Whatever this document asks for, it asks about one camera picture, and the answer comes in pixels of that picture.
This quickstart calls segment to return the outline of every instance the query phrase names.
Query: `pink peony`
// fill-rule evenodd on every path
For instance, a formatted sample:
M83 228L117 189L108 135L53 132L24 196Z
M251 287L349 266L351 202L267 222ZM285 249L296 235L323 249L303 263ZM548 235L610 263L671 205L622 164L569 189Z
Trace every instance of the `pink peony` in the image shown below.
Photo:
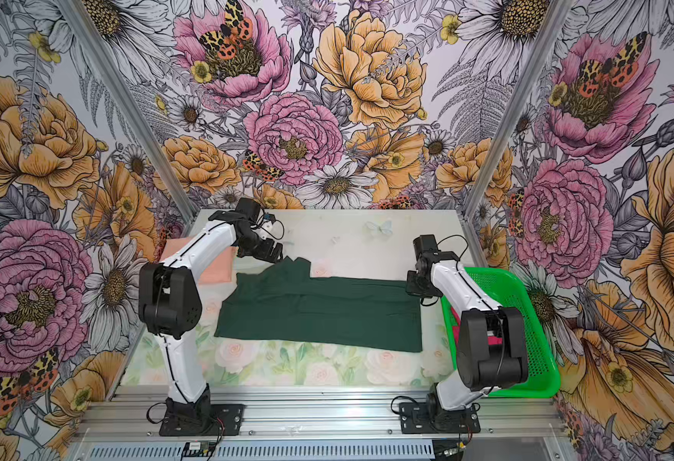
M286 184L304 184L304 175L342 157L342 133L334 115L294 93L269 97L245 117L250 150L285 174Z
M291 45L286 35L280 37L262 10L252 9L240 2L245 20L252 27L252 39L242 41L234 58L221 60L199 42L207 32L221 32L224 9L217 15L209 11L203 18L176 18L173 34L176 37L178 64L190 69L196 82L201 102L213 111L239 107L245 101L257 101L272 91L281 91L288 85L291 73Z
M545 267L565 289L581 284L609 251L614 220L605 201L598 171L582 160L543 161L524 190L518 259Z
M599 38L583 35L562 61L562 70L553 76L549 105L535 124L537 136L572 157L585 157L603 163L621 151L647 124L654 104L645 104L652 92L659 60L650 58L651 37L646 37L636 72L617 88L602 81L591 97L579 92L583 81L578 78L581 63L597 60L605 63L616 56L625 43L601 43Z
M79 323L91 258L71 235L43 221L0 232L0 376L17 375L56 348L63 361L86 337Z

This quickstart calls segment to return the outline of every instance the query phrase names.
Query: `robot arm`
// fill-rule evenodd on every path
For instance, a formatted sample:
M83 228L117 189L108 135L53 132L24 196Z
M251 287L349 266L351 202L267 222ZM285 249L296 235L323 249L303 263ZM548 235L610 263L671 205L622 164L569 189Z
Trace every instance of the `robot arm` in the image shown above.
M414 240L416 271L409 271L406 291L415 296L445 296L460 319L457 371L428 396L443 410L463 410L497 388L525 382L528 374L524 318L503 308L468 275L453 252L441 252L434 235ZM500 344L495 338L501 338Z
M230 246L238 247L239 257L269 263L282 259L282 244L266 237L275 217L258 224L259 214L256 201L242 198L235 210L212 214L204 229L177 253L140 270L139 318L163 352L169 381L166 404L169 412L188 420L209 421L209 388L198 362L194 332L202 311L196 281Z

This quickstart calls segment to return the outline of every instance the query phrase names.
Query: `black mounting plate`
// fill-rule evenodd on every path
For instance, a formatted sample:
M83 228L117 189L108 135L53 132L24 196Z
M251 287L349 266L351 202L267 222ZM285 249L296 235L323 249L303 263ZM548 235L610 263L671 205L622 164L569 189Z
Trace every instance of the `black mounting plate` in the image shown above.
M219 418L224 424L224 435L240 435L240 426L242 425L242 412L245 406L239 403L228 405L217 405L212 403L212 419ZM163 423L160 426L160 436L217 436L219 434L219 425L212 421L202 432L201 423L189 420L188 418L179 418L175 413L166 411L163 417Z
M466 410L444 411L443 422L432 425L425 402L398 404L401 434L474 434L480 432L480 421L473 406Z

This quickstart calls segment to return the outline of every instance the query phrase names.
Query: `table surface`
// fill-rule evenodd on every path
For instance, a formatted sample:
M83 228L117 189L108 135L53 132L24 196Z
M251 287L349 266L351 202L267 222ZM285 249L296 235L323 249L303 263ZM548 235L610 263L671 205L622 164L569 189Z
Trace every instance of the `table surface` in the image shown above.
M201 211L191 235L203 228L214 211ZM281 240L284 255L310 260L312 277L406 280L406 271L416 262L412 245L416 237L434 234L439 241L448 235L462 235L453 210L308 209L274 210L273 214L286 230ZM274 235L279 235L279 227L276 224ZM465 243L451 237L440 247L460 254ZM461 261L473 265L469 252ZM258 273L268 266L251 257L235 258L233 272ZM452 371L439 303L421 307L422 353L216 338L221 302L235 286L234 281L198 286L204 308L196 327L198 355L212 386L428 386ZM145 332L121 383L165 382L161 352Z

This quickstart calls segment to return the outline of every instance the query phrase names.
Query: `floral tablecloth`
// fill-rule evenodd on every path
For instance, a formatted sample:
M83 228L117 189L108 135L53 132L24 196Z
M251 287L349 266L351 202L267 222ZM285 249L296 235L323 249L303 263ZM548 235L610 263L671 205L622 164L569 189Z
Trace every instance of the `floral tablecloth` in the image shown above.
M421 308L422 353L217 338L214 332L221 303L209 301L204 306L196 327L196 342L204 375L211 386L428 386L452 371L439 303ZM147 331L121 383L166 383L163 355Z

